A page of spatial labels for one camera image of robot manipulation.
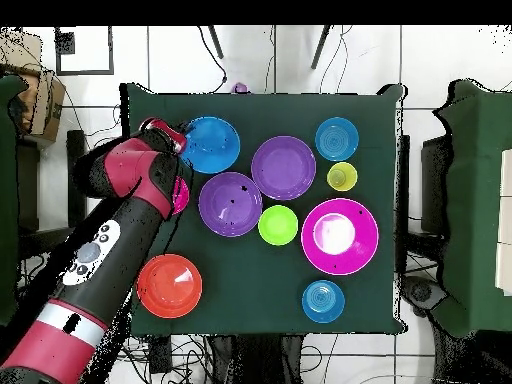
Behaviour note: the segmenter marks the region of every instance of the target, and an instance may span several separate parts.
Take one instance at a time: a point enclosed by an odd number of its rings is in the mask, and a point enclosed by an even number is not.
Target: green tablecloth
[[[149,94],[128,85],[130,129],[135,131],[149,116],[170,123],[205,115],[230,122],[241,139],[238,160],[229,168],[250,176],[258,146],[276,135],[292,135],[308,144],[316,157],[317,174],[310,189],[298,199],[283,202],[304,219],[314,206],[342,197],[326,182],[333,162],[314,147],[318,126],[327,118],[351,120],[360,135],[359,148],[349,159],[359,180],[346,197],[364,204],[374,215],[380,232],[377,252],[359,272],[329,276],[318,271],[303,254],[300,234],[286,246],[265,243],[255,228],[241,237],[214,234],[202,222],[199,192],[211,175],[195,174],[191,201],[181,218],[168,252],[183,255],[199,269],[203,293],[188,315],[160,319],[134,302],[134,334],[247,334],[247,333],[397,333],[402,325],[393,318],[393,204],[396,102],[402,87],[390,86],[380,95],[188,95]],[[264,207],[274,205],[264,196]],[[161,254],[174,227],[174,218],[162,224],[149,257]],[[304,289],[318,279],[336,282],[346,297],[340,318],[330,324],[310,321],[301,307]]]
[[[18,185],[16,130],[8,114],[12,98],[27,89],[14,75],[0,78],[0,325],[7,325],[16,311],[14,286],[18,276]]]
[[[451,297],[434,309],[434,317],[457,337],[473,330],[512,331],[512,297],[494,286],[501,152],[512,148],[512,95],[464,80],[452,83],[450,92],[439,115],[454,153],[446,176],[451,234],[442,273]]]

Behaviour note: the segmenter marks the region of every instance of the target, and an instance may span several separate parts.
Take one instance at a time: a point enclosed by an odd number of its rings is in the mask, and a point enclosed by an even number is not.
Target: yellow cup
[[[348,191],[356,182],[357,170],[348,162],[335,163],[327,173],[327,183],[336,191]]]

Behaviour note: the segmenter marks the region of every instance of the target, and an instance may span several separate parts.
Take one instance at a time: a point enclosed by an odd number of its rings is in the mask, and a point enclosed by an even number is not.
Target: blue cup
[[[359,133],[348,119],[330,118],[318,127],[315,145],[325,159],[342,162],[356,151],[359,145]]]
[[[334,321],[341,315],[344,307],[345,296],[332,281],[314,281],[302,295],[302,309],[309,319],[319,324]]]

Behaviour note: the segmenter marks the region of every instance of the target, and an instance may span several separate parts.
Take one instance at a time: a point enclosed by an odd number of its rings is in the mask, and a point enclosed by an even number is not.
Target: blue bowl
[[[240,154],[240,137],[232,125],[214,116],[194,119],[186,129],[187,144],[181,154],[194,170],[216,174],[228,169]]]
[[[345,307],[341,289],[328,280],[311,283],[302,295],[302,309],[312,321],[327,324],[338,318]]]
[[[359,133],[352,122],[344,118],[330,118],[322,122],[315,136],[318,152],[327,160],[340,162],[354,154],[359,144]]]

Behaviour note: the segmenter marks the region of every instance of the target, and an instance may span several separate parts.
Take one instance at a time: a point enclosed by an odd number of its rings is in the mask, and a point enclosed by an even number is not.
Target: small purple object
[[[223,172],[206,182],[199,195],[199,214],[210,230],[236,237],[251,231],[262,212],[261,193],[250,178]]]
[[[251,173],[263,194],[291,200],[305,193],[313,182],[316,161],[306,143],[282,135],[260,146],[252,159]]]
[[[241,82],[237,82],[233,88],[231,89],[232,93],[247,93],[249,89],[245,84],[242,84]]]

